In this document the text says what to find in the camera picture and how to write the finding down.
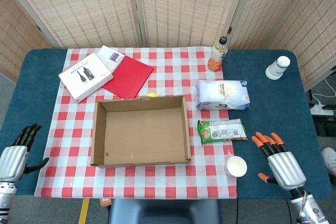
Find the blue table surface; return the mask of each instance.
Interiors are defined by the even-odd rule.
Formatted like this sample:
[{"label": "blue table surface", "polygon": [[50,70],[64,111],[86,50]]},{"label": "blue table surface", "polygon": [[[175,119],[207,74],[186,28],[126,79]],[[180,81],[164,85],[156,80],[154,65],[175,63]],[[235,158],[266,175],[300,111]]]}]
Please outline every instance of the blue table surface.
[{"label": "blue table surface", "polygon": [[[44,154],[52,113],[59,87],[66,49],[30,51],[22,65],[8,112],[0,130],[0,153],[20,130],[33,123],[42,125],[30,151],[28,166],[39,163]],[[270,80],[265,69],[281,55],[291,64],[279,80]],[[247,174],[238,178],[239,198],[289,198],[277,185],[265,184],[257,174],[271,174],[261,151],[250,140],[256,131],[278,133],[297,158],[307,182],[305,189],[315,198],[331,191],[295,55],[286,50],[230,50],[223,61],[226,80],[246,80],[250,108],[229,111],[229,118],[241,118],[249,140],[234,141],[235,155],[248,165]],[[24,175],[17,185],[18,195],[34,194],[38,172]]]}]

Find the beige wall panel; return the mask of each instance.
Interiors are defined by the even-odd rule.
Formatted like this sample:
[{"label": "beige wall panel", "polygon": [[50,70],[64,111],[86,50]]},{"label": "beige wall panel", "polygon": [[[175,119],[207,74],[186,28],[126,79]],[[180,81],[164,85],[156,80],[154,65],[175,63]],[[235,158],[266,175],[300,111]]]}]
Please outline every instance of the beige wall panel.
[{"label": "beige wall panel", "polygon": [[27,0],[60,47],[138,47],[130,0]]},{"label": "beige wall panel", "polygon": [[0,71],[16,81],[27,52],[51,45],[15,0],[0,3]]},{"label": "beige wall panel", "polygon": [[297,0],[269,48],[293,51],[311,88],[336,65],[336,0]]},{"label": "beige wall panel", "polygon": [[258,49],[264,46],[268,33],[279,15],[292,0],[240,0],[229,39],[229,48]]},{"label": "beige wall panel", "polygon": [[147,46],[211,46],[219,40],[234,1],[141,0]]}]

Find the green snack package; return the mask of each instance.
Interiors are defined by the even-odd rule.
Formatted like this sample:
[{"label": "green snack package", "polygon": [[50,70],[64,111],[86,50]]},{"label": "green snack package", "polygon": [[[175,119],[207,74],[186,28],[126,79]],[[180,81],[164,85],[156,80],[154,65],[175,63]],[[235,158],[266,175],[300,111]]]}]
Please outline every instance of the green snack package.
[{"label": "green snack package", "polygon": [[197,130],[202,144],[225,140],[247,140],[241,119],[229,121],[198,121]]}]

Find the orange fingertip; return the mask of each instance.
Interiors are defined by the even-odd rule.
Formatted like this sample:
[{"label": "orange fingertip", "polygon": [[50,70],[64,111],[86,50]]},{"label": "orange fingertip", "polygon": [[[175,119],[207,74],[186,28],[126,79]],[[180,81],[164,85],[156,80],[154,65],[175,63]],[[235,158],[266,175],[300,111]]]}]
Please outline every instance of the orange fingertip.
[{"label": "orange fingertip", "polygon": [[277,142],[277,144],[283,144],[282,139],[276,133],[272,132],[271,135],[274,138],[275,142]]},{"label": "orange fingertip", "polygon": [[264,137],[264,135],[262,135],[260,132],[256,132],[257,137],[263,142],[263,143],[267,143],[267,139]]},{"label": "orange fingertip", "polygon": [[262,181],[264,181],[265,183],[268,183],[267,182],[267,180],[268,180],[268,176],[266,176],[265,174],[263,174],[263,173],[258,173],[258,177],[262,180]]},{"label": "orange fingertip", "polygon": [[264,137],[267,139],[267,141],[268,141],[271,145],[276,144],[276,142],[275,142],[271,137],[266,136],[266,135],[264,135]]},{"label": "orange fingertip", "polygon": [[252,137],[252,141],[258,146],[258,147],[261,147],[263,146],[264,144],[262,143],[262,141],[260,141],[257,137],[253,136]]}]

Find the power strip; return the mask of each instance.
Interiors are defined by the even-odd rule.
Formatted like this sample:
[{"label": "power strip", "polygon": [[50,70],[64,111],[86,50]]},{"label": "power strip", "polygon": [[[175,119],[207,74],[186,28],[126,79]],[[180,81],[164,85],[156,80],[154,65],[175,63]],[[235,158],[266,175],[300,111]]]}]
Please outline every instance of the power strip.
[{"label": "power strip", "polygon": [[310,109],[310,113],[312,115],[334,115],[334,111],[332,110],[324,110],[322,104],[315,104],[314,107]]}]

